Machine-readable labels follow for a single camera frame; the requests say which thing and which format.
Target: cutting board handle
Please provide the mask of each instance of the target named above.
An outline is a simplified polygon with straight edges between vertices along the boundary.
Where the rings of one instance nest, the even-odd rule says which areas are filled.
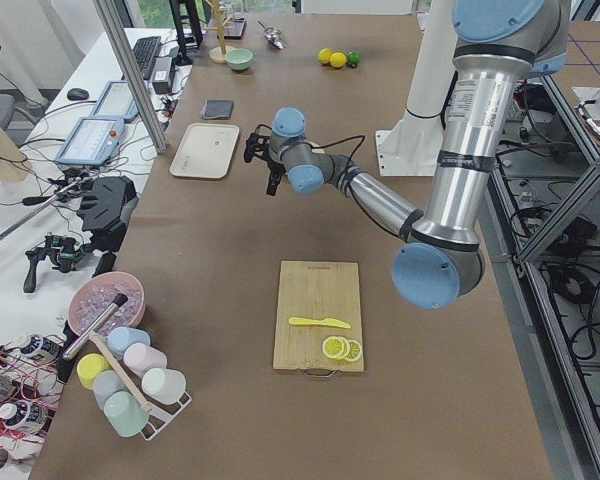
[[[312,380],[328,380],[329,378],[333,377],[337,373],[340,373],[340,370],[331,370],[329,373],[311,373],[307,370],[300,370],[300,371],[302,373],[304,373],[306,377],[308,377]]]

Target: pink bowl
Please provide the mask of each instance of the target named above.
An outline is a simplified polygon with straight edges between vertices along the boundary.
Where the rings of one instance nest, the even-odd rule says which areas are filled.
[[[69,327],[80,335],[98,317],[117,293],[129,300],[98,329],[103,337],[116,327],[135,327],[144,315],[144,289],[136,277],[125,272],[108,272],[92,278],[76,292],[69,304]]]

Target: yellow lemon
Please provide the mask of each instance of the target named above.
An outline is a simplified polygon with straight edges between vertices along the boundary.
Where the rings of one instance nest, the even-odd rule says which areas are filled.
[[[347,64],[347,56],[342,52],[335,52],[331,55],[329,63],[333,68],[342,68]]]
[[[349,354],[344,357],[347,362],[355,362],[362,357],[362,345],[356,340],[347,340],[349,342]]]
[[[322,353],[325,357],[340,360],[349,354],[349,342],[346,338],[332,335],[322,341]]]
[[[323,65],[328,65],[331,55],[333,55],[333,50],[330,48],[323,48],[318,52],[318,61]]]

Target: beige tray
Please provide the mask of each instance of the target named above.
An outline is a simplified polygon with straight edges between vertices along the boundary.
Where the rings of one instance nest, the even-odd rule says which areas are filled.
[[[224,177],[239,133],[236,125],[192,123],[184,132],[169,172],[175,177]]]

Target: yellow cup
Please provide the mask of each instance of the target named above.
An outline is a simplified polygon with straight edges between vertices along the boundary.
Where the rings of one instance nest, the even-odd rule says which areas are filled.
[[[93,390],[93,381],[105,370],[111,370],[107,359],[99,353],[90,353],[78,362],[78,379],[84,388]]]

